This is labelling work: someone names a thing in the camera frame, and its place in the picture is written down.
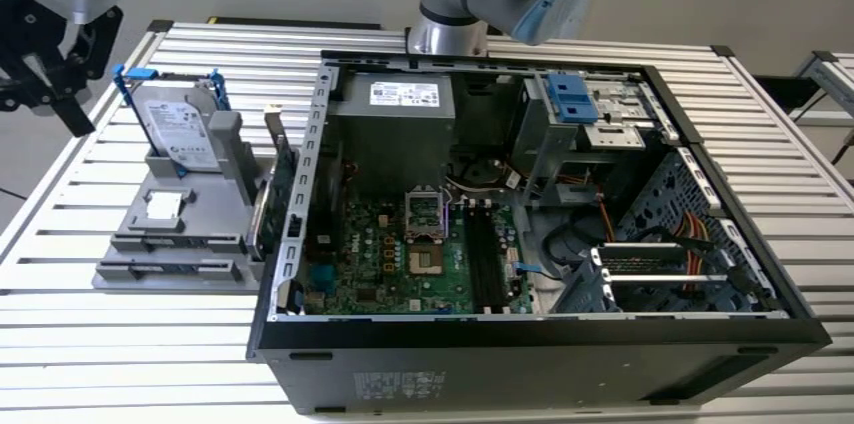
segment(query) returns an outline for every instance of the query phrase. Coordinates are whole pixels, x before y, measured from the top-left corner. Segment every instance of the aluminum extrusion table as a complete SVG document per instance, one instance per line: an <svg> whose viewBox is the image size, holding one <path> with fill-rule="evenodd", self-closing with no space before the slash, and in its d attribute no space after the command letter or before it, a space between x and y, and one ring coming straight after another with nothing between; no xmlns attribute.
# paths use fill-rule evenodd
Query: aluminum extrusion table
<svg viewBox="0 0 854 424"><path fill-rule="evenodd" d="M145 34L126 65L193 74L217 67L242 137L269 153L262 108L281 106L298 144L321 49L401 52L402 35L174 24ZM500 58L656 66L833 343L701 408L362 420L854 422L854 191L737 60L709 47L529 48L500 37L489 49ZM114 89L92 114L96 133L68 144L0 237L0 363L10 366L0 368L0 422L301 422L268 368L242 360L253 296L92 289L94 262L146 173L142 133Z"/></svg>

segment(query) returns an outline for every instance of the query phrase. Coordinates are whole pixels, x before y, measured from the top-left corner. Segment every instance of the cable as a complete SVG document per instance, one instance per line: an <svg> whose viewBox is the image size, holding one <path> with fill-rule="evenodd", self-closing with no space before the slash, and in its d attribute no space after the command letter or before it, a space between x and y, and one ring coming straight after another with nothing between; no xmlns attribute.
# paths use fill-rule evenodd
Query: cable
<svg viewBox="0 0 854 424"><path fill-rule="evenodd" d="M847 146L847 145L841 146L841 149L839 149L839 152L836 152L836 155L833 156L832 160L829 161L829 163L833 166L839 163L839 161L844 157L844 153L847 152L848 147L851 147L851 146Z"/></svg>
<svg viewBox="0 0 854 424"><path fill-rule="evenodd" d="M0 192L1 192L2 194L6 194L6 195L12 196L12 197L17 197L21 201L25 201L26 199L29 199L26 196L24 196L24 195L21 195L21 194L18 194L18 193L17 193L17 192L14 192L14 191L9 191L7 189L5 189L5 188L2 188L2 187L0 187Z"/></svg>
<svg viewBox="0 0 854 424"><path fill-rule="evenodd" d="M817 101L820 101L824 97L827 97L827 91L823 91L819 95L817 95L817 99L815 99L812 102L809 102L805 107L803 108L803 111L800 111L800 114L797 114L797 116L791 120L791 122L797 122L800 120L800 118L803 117L803 115L809 112L809 109L812 109L812 107L815 107L815 104L817 104Z"/></svg>
<svg viewBox="0 0 854 424"><path fill-rule="evenodd" d="M543 237L543 240L540 241L539 247L540 247L540 252L543 256L545 256L549 262L553 262L559 266L569 266L572 268L580 265L581 262L584 262L584 259L577 255L577 253L575 253L575 251L568 249L568 246L567 246L567 249L575 254L575 256L572 257L568 257L568 258L556 257L551 252L551 241L553 241L553 239L559 235L561 235L564 232L572 231L572 235L577 239L584 241L584 243L591 247L597 246L604 241L604 239L595 238L588 233L577 229L577 227L575 227L577 221L587 215L595 214L595 211L596 211L595 207L583 207L577 209L575 212L572 212L572 214L569 214L569 220L567 222L560 223L551 231L548 231L548 234L545 234L545 237Z"/></svg>
<svg viewBox="0 0 854 424"><path fill-rule="evenodd" d="M503 191L504 189L507 189L505 187L489 187L492 184L495 184L493 182L487 183L487 185L483 187L475 187L455 181L453 178L451 178L451 176L444 176L444 180L448 181L453 185L453 187L456 187L457 189L465 192Z"/></svg>
<svg viewBox="0 0 854 424"><path fill-rule="evenodd" d="M599 212L601 213L601 221L604 222L604 237L607 242L613 242L613 228L611 227L611 219L608 218L608 211L604 209L604 196L601 194L601 186L596 186L597 194L596 200L599 201Z"/></svg>
<svg viewBox="0 0 854 424"><path fill-rule="evenodd" d="M557 281L557 282L563 282L563 279L560 279L559 277L555 277L549 274L545 274L543 271L524 271L524 272L532 272L533 274L539 274L540 276L543 276L545 279L551 279L552 281Z"/></svg>

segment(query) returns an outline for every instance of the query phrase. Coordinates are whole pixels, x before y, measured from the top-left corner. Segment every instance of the metal slat surface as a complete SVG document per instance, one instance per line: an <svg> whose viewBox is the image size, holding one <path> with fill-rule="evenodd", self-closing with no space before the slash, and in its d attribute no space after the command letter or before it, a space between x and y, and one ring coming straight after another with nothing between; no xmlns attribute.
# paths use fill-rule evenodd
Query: metal slat surface
<svg viewBox="0 0 854 424"><path fill-rule="evenodd" d="M288 137L301 142L320 49L400 52L402 36L176 24L168 35L146 36L128 66L193 74L217 67L242 113L241 134L262 154L270 152L266 104L281 106ZM851 203L731 64L701 46L551 41L529 48L501 37L492 38L491 54L656 66L833 344L701 408L364 416L358 422L851 422L854 263L839 256L854 244ZM0 422L305 422L268 368L244 362L253 296L92 291L94 262L144 178L146 152L112 90L101 102L98 132L53 166L2 255L0 289L12 293L0 297L0 362L13 367L0 368ZM12 241L7 233L3 239Z"/></svg>

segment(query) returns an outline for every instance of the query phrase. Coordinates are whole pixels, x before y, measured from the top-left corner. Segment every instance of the red and yellow wires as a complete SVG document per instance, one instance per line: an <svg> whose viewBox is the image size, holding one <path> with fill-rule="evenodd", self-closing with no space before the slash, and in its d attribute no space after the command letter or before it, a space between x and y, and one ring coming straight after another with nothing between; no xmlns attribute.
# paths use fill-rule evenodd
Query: red and yellow wires
<svg viewBox="0 0 854 424"><path fill-rule="evenodd" d="M681 218L681 222L679 223L679 227L673 232L673 236L688 237L691 239L701 239L704 241L708 240L708 230L705 229L705 224L692 212L684 211L684 216ZM687 274L689 276L697 276L703 270L703 259L689 250L687 251ZM685 284L685 289L692 289L693 286Z"/></svg>

